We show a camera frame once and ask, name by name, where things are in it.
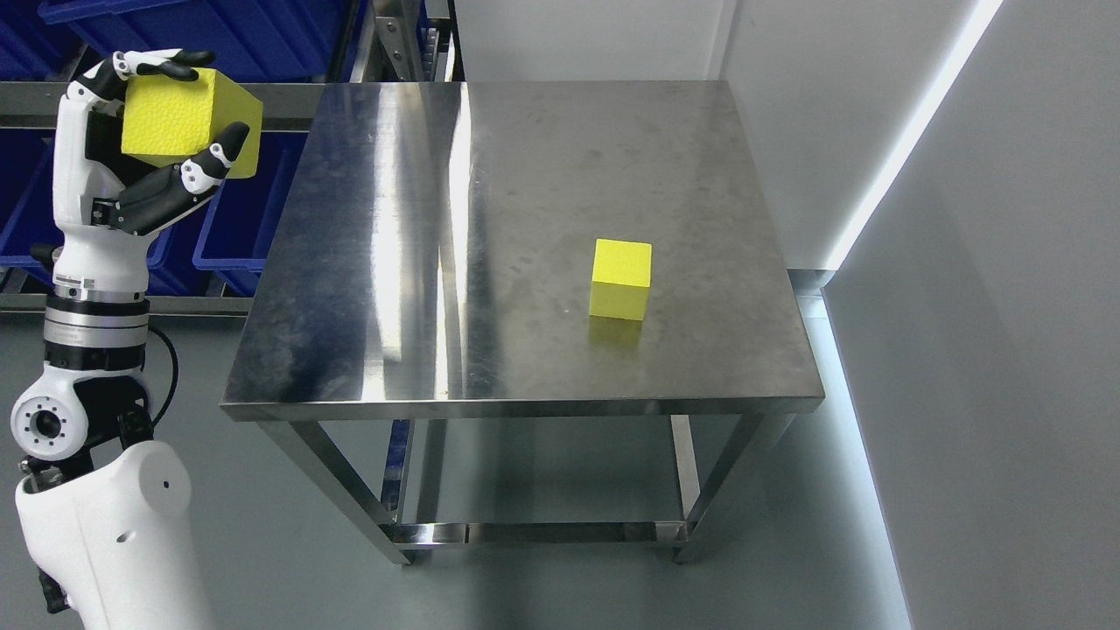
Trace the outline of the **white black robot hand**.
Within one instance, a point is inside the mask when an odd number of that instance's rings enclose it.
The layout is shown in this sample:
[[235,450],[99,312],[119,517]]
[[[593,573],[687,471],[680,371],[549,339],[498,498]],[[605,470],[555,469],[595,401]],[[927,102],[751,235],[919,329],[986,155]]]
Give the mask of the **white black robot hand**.
[[155,167],[123,154],[127,86],[140,76],[195,82],[209,50],[116,50],[71,80],[53,139],[53,223],[64,242],[52,263],[60,298],[139,302],[144,259],[160,232],[199,210],[228,178],[249,126],[230,123],[184,161]]

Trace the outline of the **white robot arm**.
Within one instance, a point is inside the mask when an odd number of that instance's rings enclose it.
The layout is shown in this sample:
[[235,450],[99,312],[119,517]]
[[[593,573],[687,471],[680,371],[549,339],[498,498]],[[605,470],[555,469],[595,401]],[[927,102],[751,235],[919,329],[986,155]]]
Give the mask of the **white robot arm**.
[[148,244],[60,248],[41,376],[17,399],[15,503],[45,609],[84,629],[213,629],[193,549],[192,478],[155,438],[144,383]]

